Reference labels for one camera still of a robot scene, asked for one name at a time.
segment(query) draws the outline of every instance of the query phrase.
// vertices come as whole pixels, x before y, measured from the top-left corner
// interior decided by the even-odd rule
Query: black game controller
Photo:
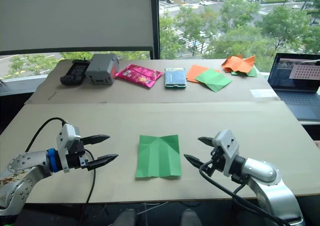
[[[89,60],[74,60],[67,74],[60,78],[60,82],[66,86],[81,85],[89,64]]]

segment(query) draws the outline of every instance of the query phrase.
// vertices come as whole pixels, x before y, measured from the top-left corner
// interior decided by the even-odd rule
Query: green paper
[[[226,78],[223,74],[214,71],[213,69],[206,70],[195,78],[206,84],[212,91],[217,92],[228,85],[232,80]]]
[[[138,166],[135,176],[180,176],[181,163],[178,135],[154,137],[140,135]]]
[[[257,70],[254,67],[252,67],[251,71],[249,71],[248,73],[243,73],[240,71],[236,71],[236,72],[232,71],[231,75],[247,75],[250,77],[257,77],[258,75],[256,72],[257,72]]]

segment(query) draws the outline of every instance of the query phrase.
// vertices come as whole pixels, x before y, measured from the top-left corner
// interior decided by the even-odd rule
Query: laptop screen
[[[268,82],[273,89],[316,92],[320,86],[320,55],[278,53]]]

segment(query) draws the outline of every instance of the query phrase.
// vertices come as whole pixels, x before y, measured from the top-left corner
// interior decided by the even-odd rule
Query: white window shade
[[[90,47],[152,50],[150,2],[0,0],[0,53]]]

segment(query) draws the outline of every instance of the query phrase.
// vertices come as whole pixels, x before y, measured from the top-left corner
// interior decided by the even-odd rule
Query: blue ring
[[[52,168],[52,171],[56,173],[58,172],[58,168],[56,165],[55,155],[56,155],[56,151],[54,148],[48,149],[48,157],[50,159],[51,168]]]

